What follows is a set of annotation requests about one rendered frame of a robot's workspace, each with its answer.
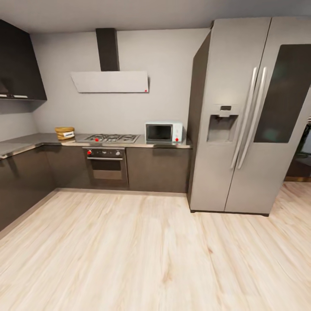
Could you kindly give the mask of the popcorn bag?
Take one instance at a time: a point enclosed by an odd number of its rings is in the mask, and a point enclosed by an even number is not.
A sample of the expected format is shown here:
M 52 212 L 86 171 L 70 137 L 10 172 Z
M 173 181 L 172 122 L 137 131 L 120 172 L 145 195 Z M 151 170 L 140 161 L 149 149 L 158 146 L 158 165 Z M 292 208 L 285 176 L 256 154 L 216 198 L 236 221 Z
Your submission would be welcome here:
M 67 140 L 75 137 L 73 127 L 56 127 L 54 131 L 57 134 L 58 140 Z

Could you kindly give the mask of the microwave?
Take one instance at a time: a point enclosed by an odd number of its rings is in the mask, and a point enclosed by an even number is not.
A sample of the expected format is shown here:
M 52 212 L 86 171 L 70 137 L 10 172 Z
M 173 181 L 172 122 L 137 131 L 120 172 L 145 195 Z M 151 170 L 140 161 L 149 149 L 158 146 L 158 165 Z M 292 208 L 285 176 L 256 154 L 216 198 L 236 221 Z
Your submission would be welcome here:
M 181 142 L 183 124 L 180 121 L 153 121 L 145 123 L 146 141 Z

